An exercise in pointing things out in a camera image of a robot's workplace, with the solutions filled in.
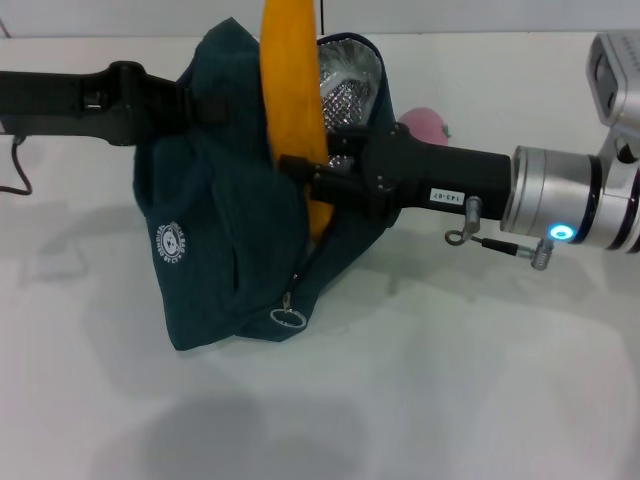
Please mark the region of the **pink toy peach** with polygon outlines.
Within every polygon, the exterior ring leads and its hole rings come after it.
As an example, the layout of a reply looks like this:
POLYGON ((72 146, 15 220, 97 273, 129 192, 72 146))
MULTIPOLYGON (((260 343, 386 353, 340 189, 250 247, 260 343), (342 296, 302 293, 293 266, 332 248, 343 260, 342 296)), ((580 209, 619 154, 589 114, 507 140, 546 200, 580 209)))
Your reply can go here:
POLYGON ((448 124, 431 108, 413 108, 404 113, 398 122, 406 125, 410 134, 424 143, 449 145, 451 135, 448 124))

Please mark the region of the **dark teal insulated lunch bag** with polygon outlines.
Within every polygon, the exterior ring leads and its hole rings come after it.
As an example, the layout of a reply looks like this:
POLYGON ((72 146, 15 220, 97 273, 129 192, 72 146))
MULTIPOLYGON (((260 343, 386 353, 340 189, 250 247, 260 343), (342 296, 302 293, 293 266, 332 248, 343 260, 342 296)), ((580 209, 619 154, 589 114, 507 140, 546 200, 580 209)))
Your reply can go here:
POLYGON ((179 351, 232 336, 284 341, 306 328, 321 292, 395 217, 339 208, 310 243, 304 195, 273 167, 259 43, 236 20, 204 36, 180 84, 197 97, 224 93, 231 114, 225 126, 135 151, 134 196, 169 338, 179 351))

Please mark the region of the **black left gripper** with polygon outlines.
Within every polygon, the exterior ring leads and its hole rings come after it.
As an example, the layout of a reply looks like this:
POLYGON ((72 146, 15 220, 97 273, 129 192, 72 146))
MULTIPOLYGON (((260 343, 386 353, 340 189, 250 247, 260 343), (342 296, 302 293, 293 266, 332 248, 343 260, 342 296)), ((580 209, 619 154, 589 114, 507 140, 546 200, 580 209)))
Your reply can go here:
POLYGON ((117 61, 92 74, 0 71, 0 135, 79 136, 135 146, 190 124, 224 124, 227 99, 117 61))

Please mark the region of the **yellow banana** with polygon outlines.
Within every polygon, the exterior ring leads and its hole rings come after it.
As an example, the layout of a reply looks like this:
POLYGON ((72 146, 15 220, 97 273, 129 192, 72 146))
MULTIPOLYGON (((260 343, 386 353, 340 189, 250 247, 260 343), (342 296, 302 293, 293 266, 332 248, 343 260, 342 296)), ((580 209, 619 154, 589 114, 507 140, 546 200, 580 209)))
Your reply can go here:
POLYGON ((326 165, 314 0, 265 0, 259 51, 267 131, 278 170, 284 170, 283 156, 326 165))

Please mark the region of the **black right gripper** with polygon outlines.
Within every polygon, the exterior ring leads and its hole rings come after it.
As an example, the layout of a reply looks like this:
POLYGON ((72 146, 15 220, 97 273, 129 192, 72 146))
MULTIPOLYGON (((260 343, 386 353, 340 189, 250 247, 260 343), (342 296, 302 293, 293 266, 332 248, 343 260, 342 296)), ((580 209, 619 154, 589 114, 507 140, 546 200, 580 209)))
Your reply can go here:
POLYGON ((511 158, 504 154, 432 145, 402 124, 336 127, 326 132, 330 155, 354 156, 362 174, 344 173, 303 157, 283 155, 280 170, 312 200, 385 219, 394 210, 423 208, 462 215, 477 196, 481 216, 502 218, 511 191, 511 158))

